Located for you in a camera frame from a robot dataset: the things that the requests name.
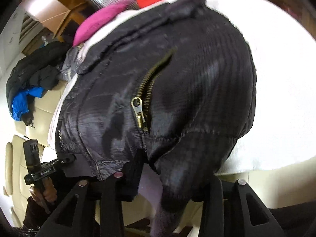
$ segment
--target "screw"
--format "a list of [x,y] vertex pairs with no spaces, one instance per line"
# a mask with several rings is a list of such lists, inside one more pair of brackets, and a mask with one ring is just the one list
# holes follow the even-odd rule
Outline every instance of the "screw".
[[88,181],[87,180],[80,180],[78,185],[81,186],[81,187],[84,187],[88,184]]
[[246,185],[246,184],[247,184],[247,182],[246,182],[245,179],[238,179],[238,180],[237,180],[237,183],[238,183],[239,185]]
[[124,174],[122,172],[116,172],[114,173],[115,178],[121,178]]

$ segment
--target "clothing pile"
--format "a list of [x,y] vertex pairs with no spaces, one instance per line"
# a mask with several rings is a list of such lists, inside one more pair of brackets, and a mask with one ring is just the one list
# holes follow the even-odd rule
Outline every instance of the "clothing pile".
[[34,97],[58,84],[57,66],[63,64],[69,45],[52,42],[20,60],[13,68],[6,85],[6,98],[12,118],[32,126],[33,112],[29,105]]
[[70,63],[49,143],[99,180],[146,156],[163,187],[151,236],[168,236],[252,127],[256,70],[242,34],[205,0],[123,14]]

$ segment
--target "jacket pocket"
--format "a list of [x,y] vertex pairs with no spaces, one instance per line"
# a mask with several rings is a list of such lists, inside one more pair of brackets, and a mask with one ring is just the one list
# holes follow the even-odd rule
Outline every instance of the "jacket pocket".
[[150,130],[150,102],[151,93],[155,80],[162,75],[162,70],[170,63],[175,49],[158,61],[143,78],[135,97],[132,98],[131,105],[135,113],[137,125],[145,132]]

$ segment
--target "blue fabric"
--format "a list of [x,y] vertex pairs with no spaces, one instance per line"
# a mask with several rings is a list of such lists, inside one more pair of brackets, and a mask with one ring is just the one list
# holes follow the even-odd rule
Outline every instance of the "blue fabric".
[[44,91],[43,87],[33,87],[30,89],[21,90],[13,99],[12,103],[12,117],[15,121],[20,121],[20,117],[29,112],[27,106],[27,95],[40,98]]

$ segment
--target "black jacket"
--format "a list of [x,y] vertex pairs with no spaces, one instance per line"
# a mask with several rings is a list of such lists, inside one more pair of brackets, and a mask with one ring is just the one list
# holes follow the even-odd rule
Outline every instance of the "black jacket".
[[6,98],[11,115],[13,99],[20,89],[42,86],[48,90],[50,86],[57,84],[55,81],[57,72],[52,75],[53,70],[51,68],[41,69],[48,65],[55,66],[63,61],[69,48],[69,44],[51,42],[17,63],[12,69],[6,85]]
[[249,46],[205,0],[129,19],[90,48],[78,74],[61,109],[56,149],[83,154],[99,180],[143,152],[164,194],[188,197],[252,127]]

